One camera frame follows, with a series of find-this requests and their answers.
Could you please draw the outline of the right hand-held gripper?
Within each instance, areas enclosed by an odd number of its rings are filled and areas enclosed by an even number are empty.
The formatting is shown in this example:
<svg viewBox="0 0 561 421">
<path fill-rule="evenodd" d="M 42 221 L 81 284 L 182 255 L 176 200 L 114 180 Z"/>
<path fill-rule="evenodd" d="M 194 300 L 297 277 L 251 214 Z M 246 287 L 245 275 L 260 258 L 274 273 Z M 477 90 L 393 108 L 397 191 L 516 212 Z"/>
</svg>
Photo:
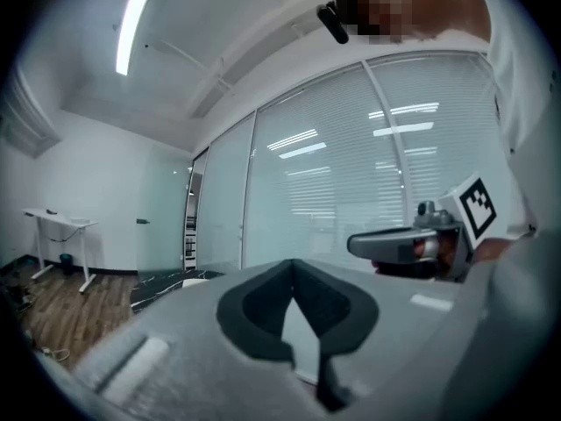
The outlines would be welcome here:
<svg viewBox="0 0 561 421">
<path fill-rule="evenodd" d="M 414 227 L 353 234 L 347 250 L 370 261 L 379 275 L 430 279 L 439 271 L 441 245 L 453 239 L 451 264 L 440 275 L 461 282 L 496 218 L 493 201 L 475 173 L 437 200 L 420 202 Z"/>
</svg>

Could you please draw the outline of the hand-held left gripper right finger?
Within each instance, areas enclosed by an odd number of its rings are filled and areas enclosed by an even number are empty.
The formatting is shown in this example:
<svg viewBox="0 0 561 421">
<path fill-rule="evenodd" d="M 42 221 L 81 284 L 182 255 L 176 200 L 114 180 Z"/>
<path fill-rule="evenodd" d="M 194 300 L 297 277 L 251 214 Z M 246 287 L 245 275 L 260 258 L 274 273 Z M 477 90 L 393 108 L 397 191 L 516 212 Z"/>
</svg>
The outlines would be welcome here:
<svg viewBox="0 0 561 421">
<path fill-rule="evenodd" d="M 320 361 L 321 405 L 298 419 L 454 418 L 451 384 L 479 322 L 479 275 L 425 282 L 293 260 L 292 276 Z"/>
</svg>

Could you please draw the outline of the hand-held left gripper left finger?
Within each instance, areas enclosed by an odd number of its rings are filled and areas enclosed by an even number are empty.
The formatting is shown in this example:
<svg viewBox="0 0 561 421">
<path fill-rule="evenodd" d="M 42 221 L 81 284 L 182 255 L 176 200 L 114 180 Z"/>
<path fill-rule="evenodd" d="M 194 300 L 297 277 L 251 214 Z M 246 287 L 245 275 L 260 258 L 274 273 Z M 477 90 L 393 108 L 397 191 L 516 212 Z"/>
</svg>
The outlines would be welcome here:
<svg viewBox="0 0 561 421">
<path fill-rule="evenodd" d="M 97 343 L 75 377 L 143 420 L 316 419 L 316 402 L 290 363 L 247 356 L 217 321 L 220 297 L 266 270 L 247 268 L 163 296 Z"/>
</svg>

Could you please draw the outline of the person's right hand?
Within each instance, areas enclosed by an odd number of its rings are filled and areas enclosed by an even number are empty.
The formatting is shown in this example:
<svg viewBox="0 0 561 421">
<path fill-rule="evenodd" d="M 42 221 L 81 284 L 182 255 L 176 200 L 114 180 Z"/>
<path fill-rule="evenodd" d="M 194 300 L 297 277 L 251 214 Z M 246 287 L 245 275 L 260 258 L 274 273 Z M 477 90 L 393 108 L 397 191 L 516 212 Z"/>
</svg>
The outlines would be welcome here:
<svg viewBox="0 0 561 421">
<path fill-rule="evenodd" d="M 457 249 L 455 234 L 442 234 L 437 239 L 417 239 L 414 243 L 415 256 L 420 259 L 437 259 L 442 269 L 453 265 Z"/>
</svg>

